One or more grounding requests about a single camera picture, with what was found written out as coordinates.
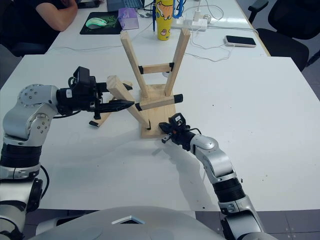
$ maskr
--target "purple box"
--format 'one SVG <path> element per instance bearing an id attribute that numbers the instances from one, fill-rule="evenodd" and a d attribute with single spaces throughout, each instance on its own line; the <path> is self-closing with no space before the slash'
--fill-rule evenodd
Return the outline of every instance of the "purple box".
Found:
<path id="1" fill-rule="evenodd" d="M 138 29 L 138 17 L 134 8 L 120 8 L 118 12 L 118 19 L 122 30 Z"/>

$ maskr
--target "laptop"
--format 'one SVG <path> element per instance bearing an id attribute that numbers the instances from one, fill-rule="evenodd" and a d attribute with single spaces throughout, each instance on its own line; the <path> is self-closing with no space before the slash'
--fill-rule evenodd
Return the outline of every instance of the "laptop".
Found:
<path id="1" fill-rule="evenodd" d="M 106 0 L 108 12 L 118 11 L 122 8 L 142 9 L 145 0 Z"/>

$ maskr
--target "black shirt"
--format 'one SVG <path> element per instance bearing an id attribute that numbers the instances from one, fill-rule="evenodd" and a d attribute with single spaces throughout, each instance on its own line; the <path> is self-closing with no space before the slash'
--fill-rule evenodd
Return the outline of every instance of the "black shirt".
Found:
<path id="1" fill-rule="evenodd" d="M 42 3 L 51 3 L 57 9 L 66 8 L 60 0 L 14 0 L 14 6 L 24 26 L 24 39 L 20 39 L 21 41 L 51 45 L 59 34 L 59 31 L 53 30 L 36 11 L 36 7 Z"/>

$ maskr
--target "computer mouse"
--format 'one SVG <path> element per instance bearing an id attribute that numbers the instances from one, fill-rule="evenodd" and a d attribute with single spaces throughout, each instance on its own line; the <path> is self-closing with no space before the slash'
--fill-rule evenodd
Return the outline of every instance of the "computer mouse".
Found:
<path id="1" fill-rule="evenodd" d="M 89 29 L 98 29 L 107 25 L 107 22 L 101 18 L 93 17 L 86 21 L 85 26 Z"/>

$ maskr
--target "smartphone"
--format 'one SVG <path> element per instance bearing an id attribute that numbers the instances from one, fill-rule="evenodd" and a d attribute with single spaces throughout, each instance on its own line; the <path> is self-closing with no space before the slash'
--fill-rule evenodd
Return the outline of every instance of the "smartphone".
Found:
<path id="1" fill-rule="evenodd" d="M 224 37 L 225 44 L 230 46 L 239 46 L 239 47 L 249 47 L 254 48 L 256 46 L 255 40 L 251 37 L 243 37 L 243 36 L 225 36 Z"/>
<path id="2" fill-rule="evenodd" d="M 78 3 L 78 9 L 91 9 L 97 8 L 100 5 L 100 1 L 84 1 Z"/>

